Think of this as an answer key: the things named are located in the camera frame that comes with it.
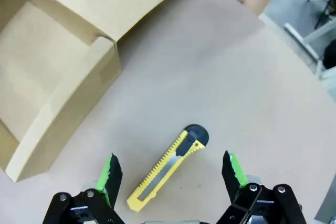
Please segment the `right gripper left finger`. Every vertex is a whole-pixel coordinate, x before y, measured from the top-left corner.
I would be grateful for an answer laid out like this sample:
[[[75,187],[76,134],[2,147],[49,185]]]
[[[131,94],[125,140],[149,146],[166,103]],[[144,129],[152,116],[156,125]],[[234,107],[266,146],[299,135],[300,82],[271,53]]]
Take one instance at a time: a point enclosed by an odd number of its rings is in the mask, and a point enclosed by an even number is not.
[[[95,188],[78,195],[56,193],[45,214],[43,224],[123,224],[114,210],[122,181],[118,158],[112,155],[106,161]]]

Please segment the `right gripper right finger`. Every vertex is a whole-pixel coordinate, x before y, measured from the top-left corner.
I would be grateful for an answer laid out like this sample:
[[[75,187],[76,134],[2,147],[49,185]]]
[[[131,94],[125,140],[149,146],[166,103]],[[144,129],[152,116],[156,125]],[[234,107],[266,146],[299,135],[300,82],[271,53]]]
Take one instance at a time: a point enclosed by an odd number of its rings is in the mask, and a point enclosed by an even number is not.
[[[231,205],[216,224],[307,224],[289,185],[268,189],[249,182],[235,154],[228,151],[223,156],[222,177]]]

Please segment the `yellow utility knife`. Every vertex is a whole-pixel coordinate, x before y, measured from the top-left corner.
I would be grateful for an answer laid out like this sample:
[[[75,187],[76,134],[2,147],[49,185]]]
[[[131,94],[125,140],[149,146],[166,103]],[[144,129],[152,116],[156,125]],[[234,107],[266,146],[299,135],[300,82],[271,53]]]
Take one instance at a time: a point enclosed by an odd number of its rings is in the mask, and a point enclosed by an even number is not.
[[[127,199],[131,210],[139,212],[154,198],[162,186],[192,153],[205,148],[209,141],[207,130],[199,124],[185,127],[160,160]]]

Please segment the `brown cardboard box with lid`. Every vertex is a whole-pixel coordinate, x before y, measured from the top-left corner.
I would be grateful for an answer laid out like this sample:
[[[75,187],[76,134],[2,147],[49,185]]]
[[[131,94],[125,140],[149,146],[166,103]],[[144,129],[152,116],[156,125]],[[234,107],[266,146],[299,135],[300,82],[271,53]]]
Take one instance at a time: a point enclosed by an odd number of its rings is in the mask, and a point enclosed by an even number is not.
[[[0,0],[0,169],[48,171],[121,73],[118,41],[164,0]]]

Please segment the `grey metal table frame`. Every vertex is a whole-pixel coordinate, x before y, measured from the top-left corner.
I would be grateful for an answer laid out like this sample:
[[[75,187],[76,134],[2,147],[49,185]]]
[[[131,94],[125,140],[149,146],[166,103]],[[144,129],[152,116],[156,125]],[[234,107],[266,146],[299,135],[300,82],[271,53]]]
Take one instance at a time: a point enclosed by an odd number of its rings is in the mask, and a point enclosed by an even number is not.
[[[319,37],[336,29],[336,0],[307,0],[308,3],[323,1],[325,6],[318,21],[314,26],[314,30],[306,36],[301,36],[289,23],[284,24],[285,31],[291,35],[296,42],[299,43],[310,56],[316,61],[315,75],[319,80],[327,81],[336,78],[336,66],[326,69],[323,65],[323,57],[319,56],[310,44]]]

